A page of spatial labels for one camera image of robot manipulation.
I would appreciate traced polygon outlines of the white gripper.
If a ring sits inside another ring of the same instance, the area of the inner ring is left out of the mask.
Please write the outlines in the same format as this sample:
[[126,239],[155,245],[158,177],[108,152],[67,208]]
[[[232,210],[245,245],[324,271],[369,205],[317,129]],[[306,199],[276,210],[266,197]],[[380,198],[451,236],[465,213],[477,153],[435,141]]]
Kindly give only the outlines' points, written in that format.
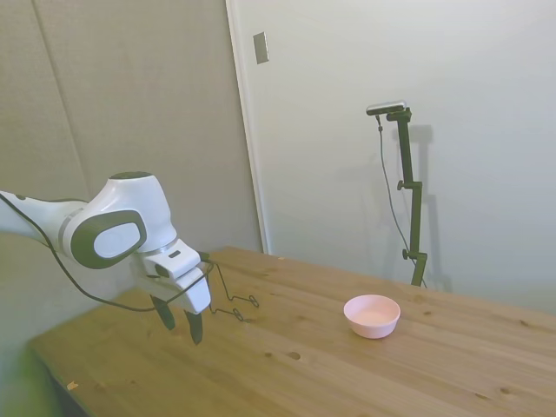
[[207,278],[198,267],[184,274],[172,275],[172,271],[155,266],[148,271],[139,261],[132,262],[132,273],[136,285],[150,295],[155,311],[167,330],[175,328],[175,317],[169,304],[184,309],[189,324],[191,340],[197,346],[203,338],[201,312],[211,302]]

